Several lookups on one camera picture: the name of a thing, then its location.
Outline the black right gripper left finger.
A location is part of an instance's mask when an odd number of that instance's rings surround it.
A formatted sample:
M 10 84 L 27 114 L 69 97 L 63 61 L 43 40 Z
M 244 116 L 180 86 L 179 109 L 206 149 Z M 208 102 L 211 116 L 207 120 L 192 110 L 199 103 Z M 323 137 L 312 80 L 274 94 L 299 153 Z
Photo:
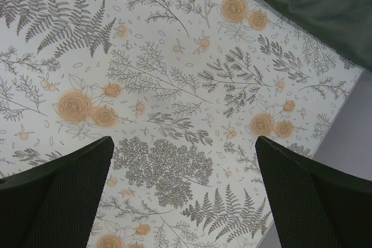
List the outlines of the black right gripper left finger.
M 1 247 L 86 247 L 114 151 L 105 136 L 1 179 Z

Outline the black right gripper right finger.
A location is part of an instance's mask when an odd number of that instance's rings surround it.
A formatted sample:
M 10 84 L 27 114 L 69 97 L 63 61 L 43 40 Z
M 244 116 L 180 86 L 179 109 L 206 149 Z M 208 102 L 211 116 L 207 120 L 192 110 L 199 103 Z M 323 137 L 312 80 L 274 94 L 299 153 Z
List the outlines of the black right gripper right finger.
M 281 247 L 371 247 L 371 181 L 265 136 L 255 149 Z

